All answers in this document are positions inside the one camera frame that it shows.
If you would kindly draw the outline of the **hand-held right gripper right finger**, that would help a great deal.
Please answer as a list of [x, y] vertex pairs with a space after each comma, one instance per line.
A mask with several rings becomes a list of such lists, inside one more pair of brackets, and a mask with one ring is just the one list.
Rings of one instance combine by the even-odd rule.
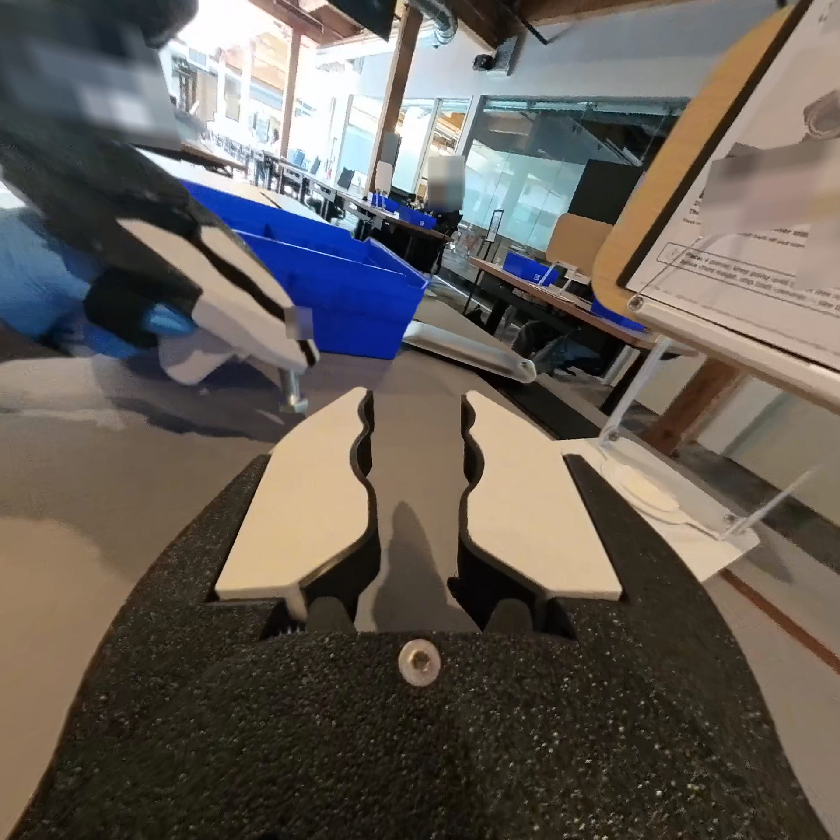
[[464, 546], [549, 598], [618, 602], [622, 585], [557, 442], [477, 391], [461, 398]]

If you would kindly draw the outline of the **silver hex bolt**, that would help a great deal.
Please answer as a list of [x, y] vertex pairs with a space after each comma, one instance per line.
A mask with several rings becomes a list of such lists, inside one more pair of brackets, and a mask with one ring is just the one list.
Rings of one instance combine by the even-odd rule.
[[282, 413], [304, 415], [307, 412], [309, 402], [302, 393], [300, 378], [301, 375], [295, 371], [278, 370], [279, 408]]

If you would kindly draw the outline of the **long wooden work table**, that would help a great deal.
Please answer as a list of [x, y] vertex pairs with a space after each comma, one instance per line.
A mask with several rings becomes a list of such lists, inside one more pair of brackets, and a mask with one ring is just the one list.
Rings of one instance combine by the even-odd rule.
[[594, 315], [584, 304], [562, 297], [559, 293], [554, 294], [546, 287], [513, 276], [489, 261], [469, 257], [469, 263], [478, 270], [478, 280], [484, 275], [494, 277], [507, 289], [517, 290], [522, 295], [548, 305], [552, 309], [571, 316], [573, 319], [598, 329], [602, 333], [611, 335], [636, 350], [650, 351], [655, 347], [655, 336], [650, 332], [625, 329], [610, 320]]

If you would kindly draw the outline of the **blue plastic storage bin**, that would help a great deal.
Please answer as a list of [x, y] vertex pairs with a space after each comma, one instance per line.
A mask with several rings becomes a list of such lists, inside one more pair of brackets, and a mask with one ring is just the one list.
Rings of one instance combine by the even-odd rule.
[[428, 279], [381, 243], [190, 180], [183, 185], [266, 265], [292, 302], [311, 311], [318, 349], [390, 361]]

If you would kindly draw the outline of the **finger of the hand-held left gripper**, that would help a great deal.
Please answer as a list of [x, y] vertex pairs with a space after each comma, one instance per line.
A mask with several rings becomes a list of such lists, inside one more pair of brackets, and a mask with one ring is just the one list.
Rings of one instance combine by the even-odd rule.
[[190, 314], [196, 329], [163, 339], [159, 349], [174, 381], [196, 385], [234, 357], [263, 372], [309, 368], [309, 340], [288, 294], [232, 234], [201, 226], [191, 242], [139, 219], [119, 222], [198, 288]]
[[215, 270], [196, 304], [199, 325], [237, 350], [278, 368], [312, 368], [319, 351], [312, 314], [297, 307], [268, 269], [232, 232], [201, 226], [196, 249]]

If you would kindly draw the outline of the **printed instruction sheet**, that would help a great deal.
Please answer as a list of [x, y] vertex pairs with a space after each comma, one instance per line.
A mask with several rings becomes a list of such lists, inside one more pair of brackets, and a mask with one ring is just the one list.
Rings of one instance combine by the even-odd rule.
[[625, 287], [838, 369], [838, 2], [799, 2]]

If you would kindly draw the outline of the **black partition panel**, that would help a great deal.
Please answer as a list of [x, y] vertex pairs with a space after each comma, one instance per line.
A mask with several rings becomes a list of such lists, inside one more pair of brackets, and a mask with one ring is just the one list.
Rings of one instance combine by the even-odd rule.
[[588, 160], [567, 213], [615, 225], [644, 174], [640, 166]]

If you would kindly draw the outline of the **wooden board document stand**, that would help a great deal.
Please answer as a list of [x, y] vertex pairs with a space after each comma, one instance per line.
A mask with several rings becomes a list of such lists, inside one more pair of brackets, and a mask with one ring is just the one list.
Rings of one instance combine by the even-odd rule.
[[[592, 288], [595, 297], [607, 308], [634, 321], [641, 320], [641, 295], [628, 288], [631, 269], [637, 268], [653, 244], [658, 222], [664, 222], [667, 212], [676, 209], [680, 184], [688, 175], [699, 171], [705, 145], [721, 131], [719, 125], [733, 103], [745, 97], [742, 90], [751, 78], [769, 63], [775, 41], [792, 27], [792, 18], [805, 3], [777, 4], [781, 10], [740, 38], [704, 81], [598, 252]], [[683, 333], [674, 334], [674, 340], [689, 345], [707, 358], [738, 366], [749, 376], [756, 376], [748, 366], [730, 361], [721, 352], [709, 350], [705, 345], [687, 339]]]

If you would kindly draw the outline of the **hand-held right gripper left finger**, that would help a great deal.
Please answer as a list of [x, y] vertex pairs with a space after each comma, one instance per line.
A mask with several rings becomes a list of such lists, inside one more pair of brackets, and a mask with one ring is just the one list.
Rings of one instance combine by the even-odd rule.
[[373, 393], [358, 386], [273, 447], [215, 583], [220, 602], [353, 603], [373, 582], [373, 427]]

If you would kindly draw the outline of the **beige chair back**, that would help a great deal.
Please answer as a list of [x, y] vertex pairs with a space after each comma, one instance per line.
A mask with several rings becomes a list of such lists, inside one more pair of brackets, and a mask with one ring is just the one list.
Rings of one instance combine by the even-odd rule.
[[613, 225], [588, 217], [563, 213], [556, 221], [545, 258], [550, 264], [592, 276], [595, 258], [613, 231]]

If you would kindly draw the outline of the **wooden support post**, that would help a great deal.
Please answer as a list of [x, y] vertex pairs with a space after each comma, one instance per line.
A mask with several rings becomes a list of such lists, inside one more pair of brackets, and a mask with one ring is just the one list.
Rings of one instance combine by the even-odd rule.
[[375, 189], [375, 170], [381, 159], [385, 135], [395, 131], [422, 23], [421, 11], [409, 3], [404, 3], [386, 79], [381, 113], [374, 134], [371, 158], [363, 188], [364, 195]]

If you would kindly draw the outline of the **brown wooden furniture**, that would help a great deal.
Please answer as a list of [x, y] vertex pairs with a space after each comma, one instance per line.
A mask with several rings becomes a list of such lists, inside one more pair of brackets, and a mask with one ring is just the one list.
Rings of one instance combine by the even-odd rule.
[[738, 366], [707, 358], [642, 441], [661, 455], [675, 455], [697, 440], [748, 378]]

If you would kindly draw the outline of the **silver ceiling duct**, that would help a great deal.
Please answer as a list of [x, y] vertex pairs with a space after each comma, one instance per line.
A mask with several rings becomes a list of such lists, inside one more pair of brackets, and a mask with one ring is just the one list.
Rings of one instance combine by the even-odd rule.
[[434, 38], [438, 46], [447, 46], [455, 39], [459, 29], [459, 19], [449, 2], [405, 1], [404, 4], [416, 9], [432, 21]]

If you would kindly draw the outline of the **person's left hand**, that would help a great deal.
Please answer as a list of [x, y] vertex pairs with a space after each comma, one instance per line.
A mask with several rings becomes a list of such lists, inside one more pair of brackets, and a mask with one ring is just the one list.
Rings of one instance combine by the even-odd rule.
[[70, 355], [127, 360], [143, 349], [94, 324], [84, 303], [111, 267], [70, 247], [27, 206], [1, 211], [2, 326]]

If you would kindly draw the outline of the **black wall screen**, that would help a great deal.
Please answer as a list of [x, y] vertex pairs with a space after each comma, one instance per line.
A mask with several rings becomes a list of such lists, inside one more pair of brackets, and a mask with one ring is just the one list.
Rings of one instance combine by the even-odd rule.
[[329, 4], [378, 38], [390, 39], [396, 1], [329, 1]]

